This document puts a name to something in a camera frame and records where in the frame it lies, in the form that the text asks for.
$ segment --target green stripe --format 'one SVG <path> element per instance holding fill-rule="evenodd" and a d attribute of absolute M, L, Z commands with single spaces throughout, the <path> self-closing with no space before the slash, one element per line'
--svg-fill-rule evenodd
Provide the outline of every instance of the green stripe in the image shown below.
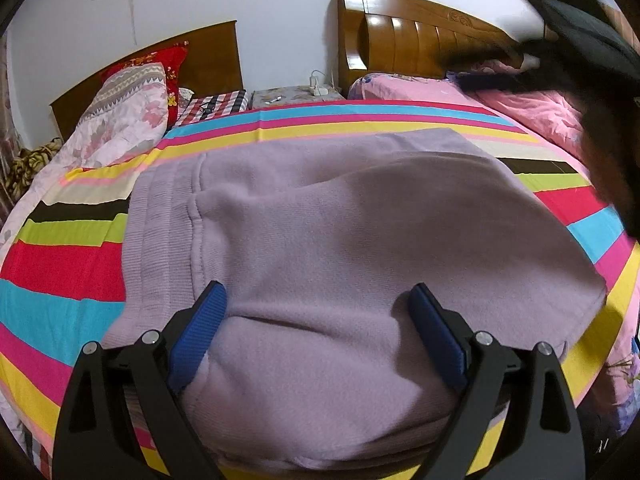
<path fill-rule="evenodd" d="M 589 185 L 588 181 L 578 173 L 521 173 L 516 176 L 534 193 Z"/>
<path fill-rule="evenodd" d="M 128 215 L 119 213 L 113 220 L 63 220 L 34 222 L 28 219 L 18 240 L 32 245 L 80 245 L 99 247 L 103 242 L 122 243 Z"/>

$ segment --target blue gripper pad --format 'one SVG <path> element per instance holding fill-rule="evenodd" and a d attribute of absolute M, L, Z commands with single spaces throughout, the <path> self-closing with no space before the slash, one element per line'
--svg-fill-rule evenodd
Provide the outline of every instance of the blue gripper pad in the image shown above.
<path fill-rule="evenodd" d="M 409 294 L 409 316 L 445 384 L 460 394 L 466 388 L 466 355 L 442 317 L 442 307 L 421 283 Z"/>
<path fill-rule="evenodd" d="M 226 290 L 216 283 L 209 291 L 169 356 L 167 385 L 178 394 L 193 381 L 226 312 Z"/>

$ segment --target metal screw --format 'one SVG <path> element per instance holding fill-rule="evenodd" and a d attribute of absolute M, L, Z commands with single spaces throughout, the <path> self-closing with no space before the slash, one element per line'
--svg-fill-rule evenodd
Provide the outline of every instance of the metal screw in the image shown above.
<path fill-rule="evenodd" d="M 156 343 L 158 339 L 160 339 L 160 333 L 158 330 L 147 330 L 142 335 L 142 342 L 145 345 L 152 345 L 153 343 Z"/>
<path fill-rule="evenodd" d="M 551 355 L 554 352 L 554 349 L 549 343 L 541 341 L 540 343 L 538 343 L 538 352 L 540 352 L 542 355 Z"/>
<path fill-rule="evenodd" d="M 98 343 L 95 341 L 89 341 L 82 347 L 82 353 L 86 355 L 91 355 L 98 349 Z"/>
<path fill-rule="evenodd" d="M 494 342 L 494 337 L 488 332 L 478 332 L 476 334 L 476 341 L 478 341 L 482 346 L 489 346 Z"/>

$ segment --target blue stripe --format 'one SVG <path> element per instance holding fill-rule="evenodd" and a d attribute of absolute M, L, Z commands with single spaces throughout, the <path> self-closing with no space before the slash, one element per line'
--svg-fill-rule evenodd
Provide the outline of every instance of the blue stripe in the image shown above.
<path fill-rule="evenodd" d="M 202 132 L 210 132 L 212 130 L 228 128 L 229 126 L 238 126 L 240 124 L 251 124 L 257 121 L 268 122 L 281 119 L 325 117 L 351 114 L 399 114 L 415 116 L 435 116 L 451 119 L 481 121 L 483 123 L 500 124 L 502 126 L 515 126 L 512 121 L 508 121 L 506 119 L 503 119 L 502 117 L 477 114 L 474 112 L 463 112 L 459 110 L 449 110 L 448 108 L 413 105 L 326 105 L 298 108 L 272 108 L 271 110 L 256 110 L 255 112 L 232 114 L 226 117 L 220 117 L 215 121 L 204 121 L 174 128 L 173 130 L 170 130 L 164 136 L 164 138 L 175 139 L 176 137 L 185 137 Z"/>
<path fill-rule="evenodd" d="M 593 263 L 601 259 L 624 230 L 618 214 L 611 206 L 578 220 L 567 228 Z"/>
<path fill-rule="evenodd" d="M 82 345 L 100 341 L 122 301 L 70 300 L 0 280 L 0 322 L 44 355 L 73 366 Z"/>

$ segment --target brown headboard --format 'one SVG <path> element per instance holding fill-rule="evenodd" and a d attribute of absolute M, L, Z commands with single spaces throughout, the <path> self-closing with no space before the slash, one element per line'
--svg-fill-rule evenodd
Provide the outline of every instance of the brown headboard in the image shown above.
<path fill-rule="evenodd" d="M 120 61 L 184 41 L 189 41 L 189 53 L 178 74 L 178 84 L 181 87 L 193 90 L 194 97 L 242 89 L 236 22 L 219 23 L 174 36 L 129 54 Z M 98 70 L 52 102 L 51 108 L 63 139 L 67 140 L 71 136 L 78 120 L 102 87 L 102 70 L 104 69 Z"/>
<path fill-rule="evenodd" d="M 427 0 L 338 0 L 338 81 L 369 72 L 443 78 L 442 54 L 514 44 L 503 30 Z M 522 58 L 510 60 L 520 66 Z"/>

